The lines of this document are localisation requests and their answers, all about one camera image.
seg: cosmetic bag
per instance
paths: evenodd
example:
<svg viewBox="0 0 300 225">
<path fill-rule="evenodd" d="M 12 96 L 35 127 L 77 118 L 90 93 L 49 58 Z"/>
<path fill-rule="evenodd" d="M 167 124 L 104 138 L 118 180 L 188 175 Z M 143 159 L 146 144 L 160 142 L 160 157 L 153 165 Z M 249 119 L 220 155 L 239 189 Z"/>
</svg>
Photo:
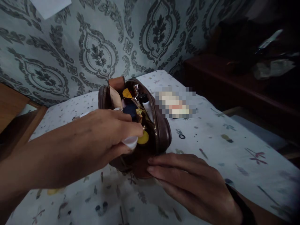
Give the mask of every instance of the cosmetic bag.
<svg viewBox="0 0 300 225">
<path fill-rule="evenodd" d="M 158 106 L 155 105 L 155 99 L 151 93 L 137 79 L 130 79 L 125 82 L 123 77 L 117 77 L 108 81 L 108 86 L 102 86 L 98 94 L 99 109 L 113 109 L 110 99 L 109 86 L 114 88 L 122 97 L 125 88 L 133 89 L 133 85 L 138 84 L 139 92 L 146 93 L 151 111 L 153 114 L 153 123 L 146 121 L 145 126 L 149 133 L 149 141 L 146 146 L 136 146 L 131 154 L 124 154 L 114 159 L 109 164 L 123 173 L 133 173 L 137 178 L 150 178 L 147 172 L 148 158 L 160 155 L 166 152 L 171 144 L 172 135 L 168 120 L 162 115 Z"/>
</svg>

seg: wooden furniture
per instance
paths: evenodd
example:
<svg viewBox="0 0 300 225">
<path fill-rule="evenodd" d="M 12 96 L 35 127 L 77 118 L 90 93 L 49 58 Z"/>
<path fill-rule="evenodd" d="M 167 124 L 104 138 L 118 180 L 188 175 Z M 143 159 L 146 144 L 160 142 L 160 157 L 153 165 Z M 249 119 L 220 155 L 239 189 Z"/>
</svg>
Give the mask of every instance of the wooden furniture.
<svg viewBox="0 0 300 225">
<path fill-rule="evenodd" d="M 17 117 L 26 104 L 37 110 Z M 46 111 L 47 107 L 0 83 L 0 161 L 28 142 Z"/>
<path fill-rule="evenodd" d="M 202 54 L 184 61 L 185 76 L 180 80 L 206 97 L 221 111 L 241 106 L 274 127 L 277 135 L 300 142 L 300 109 L 297 105 L 265 92 L 269 80 L 259 81 L 252 73 L 232 75 L 229 60 Z"/>
<path fill-rule="evenodd" d="M 28 102 L 28 97 L 0 83 L 0 133 Z"/>
</svg>

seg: white paper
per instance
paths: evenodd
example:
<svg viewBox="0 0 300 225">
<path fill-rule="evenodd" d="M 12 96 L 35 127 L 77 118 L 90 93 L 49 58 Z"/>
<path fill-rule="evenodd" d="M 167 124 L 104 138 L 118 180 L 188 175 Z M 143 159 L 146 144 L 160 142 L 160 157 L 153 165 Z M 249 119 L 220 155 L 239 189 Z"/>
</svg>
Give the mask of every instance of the white paper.
<svg viewBox="0 0 300 225">
<path fill-rule="evenodd" d="M 31 0 L 44 19 L 58 13 L 72 2 L 71 0 Z"/>
</svg>

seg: white tablecloth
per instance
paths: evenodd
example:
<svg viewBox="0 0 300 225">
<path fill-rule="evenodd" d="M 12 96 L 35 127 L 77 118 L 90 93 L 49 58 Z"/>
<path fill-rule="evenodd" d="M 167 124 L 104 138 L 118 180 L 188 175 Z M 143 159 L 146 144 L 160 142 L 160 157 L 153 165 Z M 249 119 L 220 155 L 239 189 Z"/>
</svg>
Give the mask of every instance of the white tablecloth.
<svg viewBox="0 0 300 225">
<path fill-rule="evenodd" d="M 154 95 L 156 87 L 182 88 L 165 71 L 138 77 Z M 299 170 L 246 128 L 196 95 L 191 119 L 168 119 L 172 143 L 167 152 L 192 153 L 222 174 L 245 197 L 285 220 L 296 210 L 293 199 Z M 46 112 L 34 139 L 98 108 L 91 92 Z M 179 138 L 179 129 L 185 139 Z M 137 180 L 107 165 L 62 190 L 31 190 L 7 224 L 207 224 L 170 198 L 154 179 Z"/>
</svg>

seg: wallpaper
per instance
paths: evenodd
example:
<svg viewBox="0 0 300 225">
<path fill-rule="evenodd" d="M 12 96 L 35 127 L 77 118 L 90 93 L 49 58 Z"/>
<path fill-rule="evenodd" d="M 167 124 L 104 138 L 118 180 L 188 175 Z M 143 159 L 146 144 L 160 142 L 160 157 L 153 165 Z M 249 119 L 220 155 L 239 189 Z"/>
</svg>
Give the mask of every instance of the wallpaper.
<svg viewBox="0 0 300 225">
<path fill-rule="evenodd" d="M 107 80 L 176 75 L 247 0 L 72 0 L 44 20 L 29 0 L 0 0 L 0 82 L 52 106 Z"/>
</svg>

